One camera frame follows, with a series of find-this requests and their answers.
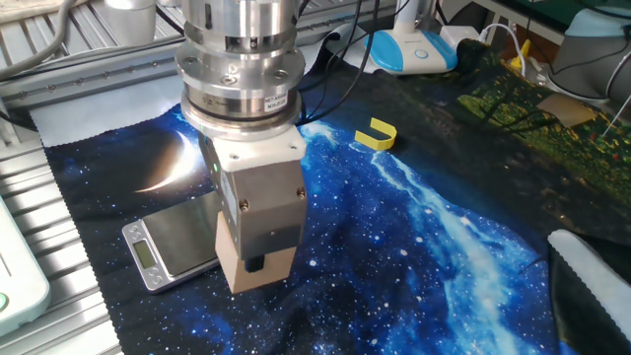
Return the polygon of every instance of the white cloth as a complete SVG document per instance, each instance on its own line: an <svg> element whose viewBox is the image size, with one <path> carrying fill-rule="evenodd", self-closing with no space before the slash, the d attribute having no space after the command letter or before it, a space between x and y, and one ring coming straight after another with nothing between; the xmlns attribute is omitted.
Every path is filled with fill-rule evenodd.
<svg viewBox="0 0 631 355"><path fill-rule="evenodd" d="M63 0L0 0L0 24L59 11ZM73 6L87 0L76 0Z"/></svg>
<svg viewBox="0 0 631 355"><path fill-rule="evenodd" d="M156 118L179 104L178 75L31 110L44 147L72 143Z"/></svg>
<svg viewBox="0 0 631 355"><path fill-rule="evenodd" d="M574 234L559 230L552 232L548 241L590 289L627 340L631 340L631 285Z"/></svg>

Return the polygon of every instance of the screw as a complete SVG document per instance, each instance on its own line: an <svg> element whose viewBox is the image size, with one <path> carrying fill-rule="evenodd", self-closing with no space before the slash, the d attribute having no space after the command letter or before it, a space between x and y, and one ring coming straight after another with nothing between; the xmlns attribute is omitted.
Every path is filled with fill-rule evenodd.
<svg viewBox="0 0 631 355"><path fill-rule="evenodd" d="M247 210L249 209L249 203L247 202L247 200L241 200L239 202L239 208L243 211L243 212L247 212Z"/></svg>
<svg viewBox="0 0 631 355"><path fill-rule="evenodd" d="M287 72L285 72L285 71L277 70L274 73L274 78L276 78L276 79L284 79L286 77L287 77Z"/></svg>
<svg viewBox="0 0 631 355"><path fill-rule="evenodd" d="M296 194L300 199L305 199L305 197L307 197L307 192L305 191L304 187L298 187Z"/></svg>
<svg viewBox="0 0 631 355"><path fill-rule="evenodd" d="M235 78L234 76L226 75L225 77L221 78L220 81L222 84L233 85L237 83L237 78Z"/></svg>

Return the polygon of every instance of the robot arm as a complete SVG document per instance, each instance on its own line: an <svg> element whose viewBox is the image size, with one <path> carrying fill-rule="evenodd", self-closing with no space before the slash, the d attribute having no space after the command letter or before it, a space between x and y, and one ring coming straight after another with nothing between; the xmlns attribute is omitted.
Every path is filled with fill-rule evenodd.
<svg viewBox="0 0 631 355"><path fill-rule="evenodd" d="M184 0L181 110L222 200L216 252L231 290L289 276L304 231L305 59L297 0Z"/></svg>

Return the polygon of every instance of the yellow object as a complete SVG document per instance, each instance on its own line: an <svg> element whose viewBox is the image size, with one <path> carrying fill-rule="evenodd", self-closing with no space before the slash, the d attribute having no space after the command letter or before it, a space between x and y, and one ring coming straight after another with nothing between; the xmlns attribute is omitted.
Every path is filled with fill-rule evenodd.
<svg viewBox="0 0 631 355"><path fill-rule="evenodd" d="M379 132L389 136L388 139L378 140L360 131L355 131L355 140L374 150L390 149L394 144L396 137L396 128L373 117L371 120L371 128L377 129Z"/></svg>
<svg viewBox="0 0 631 355"><path fill-rule="evenodd" d="M526 39L524 45L522 45L522 55L524 59L528 58L528 53L530 52L530 39ZM511 60L511 66L516 69L522 69L522 62L520 61L520 57L516 56Z"/></svg>

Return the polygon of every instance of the blue starry fabric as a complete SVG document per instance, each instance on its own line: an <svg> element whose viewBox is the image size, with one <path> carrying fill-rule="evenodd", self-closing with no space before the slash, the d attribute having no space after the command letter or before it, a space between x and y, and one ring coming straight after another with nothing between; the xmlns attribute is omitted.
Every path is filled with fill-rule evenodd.
<svg viewBox="0 0 631 355"><path fill-rule="evenodd" d="M442 196L422 170L362 146L334 122L301 127L310 203L290 277L238 295L219 269L148 294L120 233L210 191L195 149L189 172L138 192L181 158L182 136L196 148L197 133L178 107L46 149L123 351L556 353L540 251L511 228Z"/></svg>

